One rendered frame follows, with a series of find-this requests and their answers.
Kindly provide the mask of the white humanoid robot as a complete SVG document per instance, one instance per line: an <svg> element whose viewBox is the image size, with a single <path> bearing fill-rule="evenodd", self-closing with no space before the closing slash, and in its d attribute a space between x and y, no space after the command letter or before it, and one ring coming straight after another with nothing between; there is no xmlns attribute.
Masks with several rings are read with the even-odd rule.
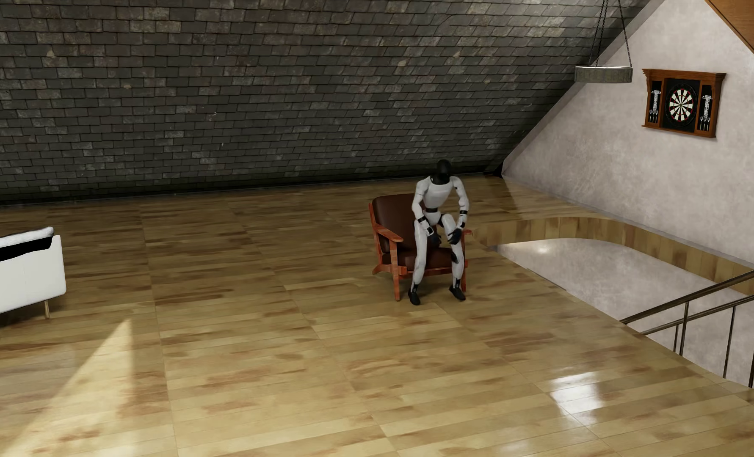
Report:
<svg viewBox="0 0 754 457"><path fill-rule="evenodd" d="M441 205L446 202L452 190L456 191L459 198L460 211L458 221L455 221L452 215L440 211ZM444 237L448 240L448 234L451 234L454 229L460 228L464 231L468 219L470 209L469 198L462 180L453 175L452 164L448 160L438 161L435 172L417 182L411 209L416 219L414 223L414 236L416 238L417 257L413 267L412 283L409 288L408 297L412 305L418 306L421 300L418 296L417 288L423 279L427 257L425 252L428 247L426 237L436 232L436 226L441 226L444 229ZM449 290L456 299L463 302L465 296L461 288L461 280L466 262L462 240L460 244L451 246L451 250L452 255L455 255L456 258L452 260L453 283Z"/></svg>

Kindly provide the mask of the round hanging ceiling lamp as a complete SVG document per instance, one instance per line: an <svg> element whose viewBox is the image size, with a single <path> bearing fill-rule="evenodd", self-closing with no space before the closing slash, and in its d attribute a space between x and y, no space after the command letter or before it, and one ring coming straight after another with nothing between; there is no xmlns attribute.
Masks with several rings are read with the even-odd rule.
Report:
<svg viewBox="0 0 754 457"><path fill-rule="evenodd" d="M622 66L601 66L599 58L602 55L602 43L605 33L605 18L608 11L608 0L603 0L599 10L599 15L595 25L592 43L590 47L588 64L577 66L574 71L576 82L586 84L627 84L633 80L633 63L630 54L628 34L626 30L625 17L621 5L621 0L616 0L616 8L619 13L619 20L622 26L622 34L625 41L628 65Z"/></svg>

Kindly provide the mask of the wooden dartboard cabinet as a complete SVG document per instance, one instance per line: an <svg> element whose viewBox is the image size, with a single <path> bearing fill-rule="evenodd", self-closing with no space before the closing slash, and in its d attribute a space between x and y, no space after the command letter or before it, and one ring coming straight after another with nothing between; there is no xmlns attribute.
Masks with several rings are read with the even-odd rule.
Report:
<svg viewBox="0 0 754 457"><path fill-rule="evenodd" d="M726 73L644 68L644 127L715 138L721 85Z"/></svg>

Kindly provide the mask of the metal stair railing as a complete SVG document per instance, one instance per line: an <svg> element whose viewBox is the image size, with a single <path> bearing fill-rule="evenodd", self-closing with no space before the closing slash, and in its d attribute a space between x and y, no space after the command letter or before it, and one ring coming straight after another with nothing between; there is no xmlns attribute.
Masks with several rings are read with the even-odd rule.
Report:
<svg viewBox="0 0 754 457"><path fill-rule="evenodd" d="M621 322L699 367L754 389L754 270Z"/></svg>

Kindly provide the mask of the white sofa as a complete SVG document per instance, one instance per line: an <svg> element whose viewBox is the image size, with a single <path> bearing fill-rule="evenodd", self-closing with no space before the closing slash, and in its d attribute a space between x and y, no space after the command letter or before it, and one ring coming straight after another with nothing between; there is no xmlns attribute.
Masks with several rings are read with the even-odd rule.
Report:
<svg viewBox="0 0 754 457"><path fill-rule="evenodd" d="M0 237L0 314L66 293L61 238L51 226Z"/></svg>

